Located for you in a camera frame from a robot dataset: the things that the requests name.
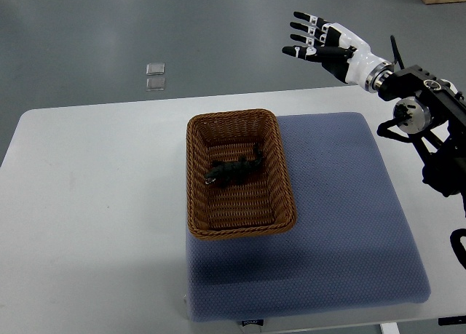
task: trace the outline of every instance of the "white table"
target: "white table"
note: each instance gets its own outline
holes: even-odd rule
[[[393,103],[359,87],[156,100],[26,112],[0,168],[3,333],[240,333],[186,316],[186,123],[267,108],[355,111],[375,134]],[[459,196],[422,184],[411,145],[375,135],[432,294],[426,303],[268,319],[263,332],[466,314],[466,270],[449,243]]]

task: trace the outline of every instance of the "robotic hand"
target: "robotic hand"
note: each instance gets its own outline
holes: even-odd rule
[[[368,92],[376,92],[378,77],[393,71],[392,63],[372,54],[371,47],[344,26],[302,12],[294,12],[294,16],[310,23],[290,24],[307,33],[305,36],[291,34],[291,39],[307,46],[284,47],[285,54],[322,63],[339,81],[356,83]]]
[[[283,47],[282,51],[322,63],[338,80],[378,92],[382,100],[400,98],[393,119],[380,124],[377,134],[412,143],[424,162],[422,182],[445,197],[461,194],[466,211],[466,103],[462,93],[449,81],[437,79],[417,65],[405,68],[393,36],[390,38],[395,61],[389,63],[372,54],[365,41],[338,23],[302,12],[294,12],[294,16],[307,23],[292,22],[291,27],[307,34],[291,34],[291,38],[306,46]],[[401,70],[394,72],[397,63]],[[442,141],[432,129],[446,122],[449,136]],[[407,136],[390,130],[394,126]],[[436,152],[430,152],[424,140]],[[450,241],[458,261],[466,269],[466,249],[460,242],[464,236],[466,228],[458,229],[451,234]]]

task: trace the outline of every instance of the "white robotic hand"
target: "white robotic hand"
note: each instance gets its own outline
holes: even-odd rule
[[[371,47],[344,26],[303,12],[294,12],[294,16],[310,23],[290,23],[292,28],[307,33],[291,34],[292,40],[306,46],[283,47],[285,54],[322,63],[338,80],[357,83],[369,92],[376,91],[374,83],[383,73],[393,71],[392,63],[372,54]]]

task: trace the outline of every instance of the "robot finger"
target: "robot finger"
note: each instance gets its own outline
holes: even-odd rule
[[[310,36],[315,37],[318,41],[325,43],[325,33],[323,33],[318,27],[293,22],[290,23],[290,26],[296,30],[307,32]]]
[[[353,51],[340,47],[283,47],[282,52],[313,63],[345,63]]]
[[[326,33],[330,23],[322,19],[321,17],[306,14],[305,12],[294,12],[294,17],[307,22],[310,22],[312,26],[318,27],[323,33]]]
[[[301,43],[310,45],[311,47],[320,47],[323,45],[323,43],[321,41],[318,41],[315,37],[306,37],[301,36],[299,34],[291,34],[290,38],[294,41],[300,41]]]

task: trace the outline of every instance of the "black fingertip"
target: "black fingertip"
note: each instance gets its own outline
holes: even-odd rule
[[[300,41],[302,43],[307,43],[306,37],[300,36],[298,34],[291,34],[290,38],[294,41]]]
[[[295,28],[296,30],[301,30],[304,32],[307,32],[307,26],[301,24],[301,23],[290,23],[290,26],[292,28]]]
[[[296,50],[293,47],[283,47],[282,53],[290,56],[296,56]]]
[[[303,13],[303,12],[294,12],[293,15],[294,15],[294,17],[297,18],[297,19],[306,20],[306,21],[310,21],[310,20],[311,20],[311,16],[308,15],[308,14],[305,14],[305,13]]]

